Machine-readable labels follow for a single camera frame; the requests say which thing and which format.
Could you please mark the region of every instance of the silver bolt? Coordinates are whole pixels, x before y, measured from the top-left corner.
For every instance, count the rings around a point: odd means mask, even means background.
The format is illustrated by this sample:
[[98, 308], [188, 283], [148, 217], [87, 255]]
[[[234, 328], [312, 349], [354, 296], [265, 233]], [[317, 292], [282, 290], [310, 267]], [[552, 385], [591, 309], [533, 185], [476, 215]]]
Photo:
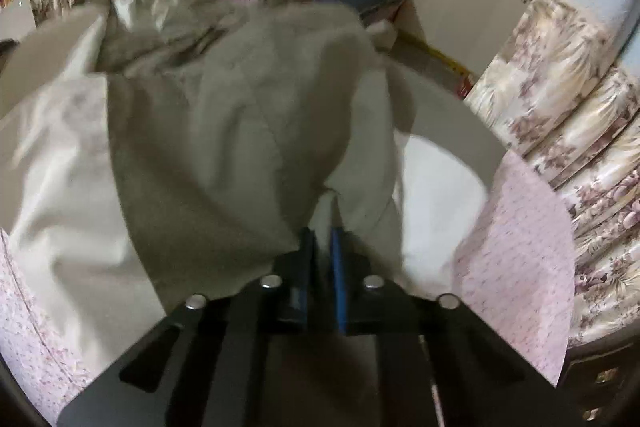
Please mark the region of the silver bolt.
[[263, 288], [276, 289], [282, 285], [282, 277], [274, 273], [263, 275], [262, 279], [260, 279], [260, 284]]
[[460, 299], [453, 295], [453, 293], [445, 293], [438, 297], [438, 304], [441, 308], [446, 310], [455, 310], [458, 306], [460, 306]]
[[204, 306], [207, 305], [207, 298], [204, 295], [200, 295], [199, 293], [196, 293], [191, 297], [189, 297], [184, 302], [184, 305], [187, 306], [187, 308], [190, 310], [199, 310], [201, 308], [204, 308]]
[[367, 275], [362, 283], [367, 290], [377, 290], [385, 285], [385, 280], [380, 275]]

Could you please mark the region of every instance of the pink patterned fabric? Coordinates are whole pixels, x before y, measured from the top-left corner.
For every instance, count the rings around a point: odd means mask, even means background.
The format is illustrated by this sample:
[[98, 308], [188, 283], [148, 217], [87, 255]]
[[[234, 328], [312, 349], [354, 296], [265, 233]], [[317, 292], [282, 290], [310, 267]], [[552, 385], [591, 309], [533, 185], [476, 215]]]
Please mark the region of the pink patterned fabric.
[[[458, 248], [457, 293], [552, 383], [564, 360], [574, 295], [571, 222], [523, 160], [508, 152], [472, 235]], [[62, 345], [0, 243], [0, 353], [43, 416], [96, 375]]]
[[456, 253], [456, 293], [552, 384], [574, 305], [574, 242], [561, 200], [513, 152]]

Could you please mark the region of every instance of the blue strip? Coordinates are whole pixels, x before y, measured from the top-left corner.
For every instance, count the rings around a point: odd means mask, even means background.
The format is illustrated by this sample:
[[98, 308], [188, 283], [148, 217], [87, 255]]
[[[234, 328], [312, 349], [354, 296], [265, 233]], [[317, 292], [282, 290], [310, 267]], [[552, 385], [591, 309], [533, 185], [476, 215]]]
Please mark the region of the blue strip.
[[331, 254], [334, 261], [335, 318], [340, 333], [347, 332], [347, 294], [344, 287], [344, 266], [340, 250], [340, 232], [331, 231]]

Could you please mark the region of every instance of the metal screw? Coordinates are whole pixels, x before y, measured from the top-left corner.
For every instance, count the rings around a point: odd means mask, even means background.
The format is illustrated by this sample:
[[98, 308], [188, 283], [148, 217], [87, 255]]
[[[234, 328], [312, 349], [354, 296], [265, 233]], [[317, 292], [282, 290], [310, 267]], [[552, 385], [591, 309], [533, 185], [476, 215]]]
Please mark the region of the metal screw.
[[282, 285], [282, 277], [277, 274], [270, 273], [268, 275], [262, 276], [262, 279], [260, 279], [260, 284], [263, 288], [267, 289], [279, 288]]
[[438, 297], [438, 304], [441, 308], [446, 310], [455, 310], [458, 306], [460, 306], [460, 299], [453, 295], [453, 293], [445, 293]]
[[190, 310], [199, 310], [201, 308], [204, 308], [204, 306], [207, 305], [207, 298], [204, 295], [200, 295], [199, 293], [196, 293], [191, 297], [189, 297], [184, 302], [184, 305], [187, 306], [187, 308]]
[[380, 275], [367, 275], [362, 283], [367, 290], [377, 290], [385, 285], [385, 280]]

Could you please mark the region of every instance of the yellow strip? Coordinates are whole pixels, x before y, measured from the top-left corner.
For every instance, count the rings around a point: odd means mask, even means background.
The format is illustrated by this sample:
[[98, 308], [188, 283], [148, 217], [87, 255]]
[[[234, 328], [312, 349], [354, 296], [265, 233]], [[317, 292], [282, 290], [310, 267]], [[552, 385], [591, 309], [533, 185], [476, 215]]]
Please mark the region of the yellow strip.
[[447, 57], [444, 53], [438, 51], [435, 48], [432, 48], [426, 42], [422, 42], [417, 37], [411, 35], [411, 33], [407, 33], [404, 30], [398, 30], [398, 36], [405, 42], [414, 45], [416, 48], [420, 48], [422, 51], [427, 52], [432, 57], [436, 57], [439, 61], [444, 62], [449, 68], [455, 71], [462, 76], [467, 76], [471, 74], [471, 71], [467, 70], [464, 66], [457, 63], [453, 58]]

